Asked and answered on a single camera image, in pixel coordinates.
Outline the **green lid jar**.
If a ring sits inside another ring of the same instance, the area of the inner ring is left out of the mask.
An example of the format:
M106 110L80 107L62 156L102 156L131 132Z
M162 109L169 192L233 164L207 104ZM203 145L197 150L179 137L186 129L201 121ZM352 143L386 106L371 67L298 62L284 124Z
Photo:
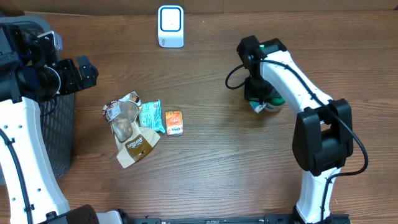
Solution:
M271 98L265 106L265 110L269 111L269 112L279 112L283 105L285 104L285 100L283 99L283 97L279 97L279 98Z

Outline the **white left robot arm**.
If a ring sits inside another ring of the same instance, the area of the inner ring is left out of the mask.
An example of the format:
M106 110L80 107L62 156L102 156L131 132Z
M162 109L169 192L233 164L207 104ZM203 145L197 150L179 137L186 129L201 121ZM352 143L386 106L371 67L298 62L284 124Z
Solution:
M121 223L118 210L71 209L57 184L42 137L40 104L96 85L86 56L59 60L54 32L33 36L1 25L1 168L11 223Z

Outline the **brown pastry bag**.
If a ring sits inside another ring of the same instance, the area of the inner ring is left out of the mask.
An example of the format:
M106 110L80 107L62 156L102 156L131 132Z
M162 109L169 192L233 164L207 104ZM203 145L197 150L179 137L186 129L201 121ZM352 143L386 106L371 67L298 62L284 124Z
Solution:
M102 109L116 141L117 160L124 169L145 158L160 140L154 129L137 123L141 109L142 102L135 91L105 104Z

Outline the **orange tissue pack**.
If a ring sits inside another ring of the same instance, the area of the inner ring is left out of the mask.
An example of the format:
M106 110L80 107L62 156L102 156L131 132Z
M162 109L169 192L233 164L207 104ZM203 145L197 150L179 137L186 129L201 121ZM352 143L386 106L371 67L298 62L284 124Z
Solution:
M183 134L183 117L180 111L166 112L165 120L168 136L181 136Z

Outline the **small teal tissue pack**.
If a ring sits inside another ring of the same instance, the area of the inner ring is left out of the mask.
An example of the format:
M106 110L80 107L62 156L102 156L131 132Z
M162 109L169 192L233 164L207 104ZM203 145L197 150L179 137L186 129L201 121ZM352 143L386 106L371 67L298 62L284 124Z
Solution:
M267 103L265 102L259 103L255 101L250 101L249 104L251 105L255 113L260 113L267 106Z

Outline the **teal wet wipes pack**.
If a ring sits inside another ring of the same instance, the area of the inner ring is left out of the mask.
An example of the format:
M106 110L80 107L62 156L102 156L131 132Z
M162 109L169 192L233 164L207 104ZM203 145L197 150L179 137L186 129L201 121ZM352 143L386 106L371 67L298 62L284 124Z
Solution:
M139 115L140 125L145 128L152 128L156 132L165 133L162 123L161 101L150 101L142 105Z

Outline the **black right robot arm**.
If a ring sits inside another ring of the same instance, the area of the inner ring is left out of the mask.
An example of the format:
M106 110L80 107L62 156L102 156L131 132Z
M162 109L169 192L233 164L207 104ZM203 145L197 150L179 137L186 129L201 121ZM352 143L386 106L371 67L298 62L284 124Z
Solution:
M329 204L333 175L353 153L351 107L317 88L296 66L279 39L241 39L236 51L249 70L244 97L257 110L279 111L288 105L296 117L292 150L303 170L301 191L291 215L266 215L266 223L349 223L334 215Z

